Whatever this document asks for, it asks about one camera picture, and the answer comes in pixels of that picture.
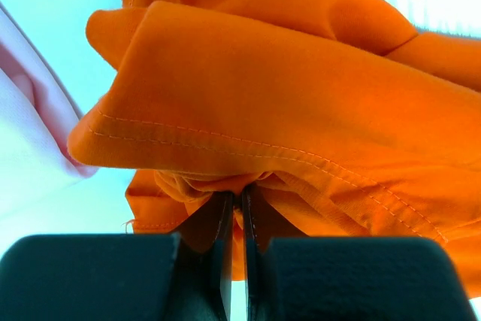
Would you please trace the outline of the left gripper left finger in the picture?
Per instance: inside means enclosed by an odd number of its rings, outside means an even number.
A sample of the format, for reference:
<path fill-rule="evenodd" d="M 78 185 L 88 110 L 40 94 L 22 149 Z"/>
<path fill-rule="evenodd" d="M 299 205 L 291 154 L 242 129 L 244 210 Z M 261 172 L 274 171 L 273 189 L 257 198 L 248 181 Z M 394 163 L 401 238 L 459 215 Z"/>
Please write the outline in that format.
<path fill-rule="evenodd" d="M 227 320 L 234 196 L 166 235 L 30 235 L 1 260 L 3 320 Z"/>

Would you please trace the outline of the orange t shirt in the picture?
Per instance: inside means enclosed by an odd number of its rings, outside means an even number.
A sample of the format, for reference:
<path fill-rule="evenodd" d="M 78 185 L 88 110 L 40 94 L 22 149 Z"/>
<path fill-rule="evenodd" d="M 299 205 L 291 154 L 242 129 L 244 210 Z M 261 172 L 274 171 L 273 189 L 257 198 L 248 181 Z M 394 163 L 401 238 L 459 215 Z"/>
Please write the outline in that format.
<path fill-rule="evenodd" d="M 68 152 L 135 169 L 135 232 L 254 183 L 310 236 L 433 239 L 480 294 L 478 41 L 384 0 L 123 0 L 86 36 L 116 77 Z"/>

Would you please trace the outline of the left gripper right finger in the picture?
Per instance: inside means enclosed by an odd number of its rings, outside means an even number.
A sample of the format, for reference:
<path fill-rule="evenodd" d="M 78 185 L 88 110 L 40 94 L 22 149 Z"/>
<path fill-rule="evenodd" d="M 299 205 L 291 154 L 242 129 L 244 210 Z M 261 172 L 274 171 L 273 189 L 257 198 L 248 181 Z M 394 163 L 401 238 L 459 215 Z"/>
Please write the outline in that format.
<path fill-rule="evenodd" d="M 419 237 L 308 237 L 241 196 L 250 320 L 474 320 L 455 267 Z"/>

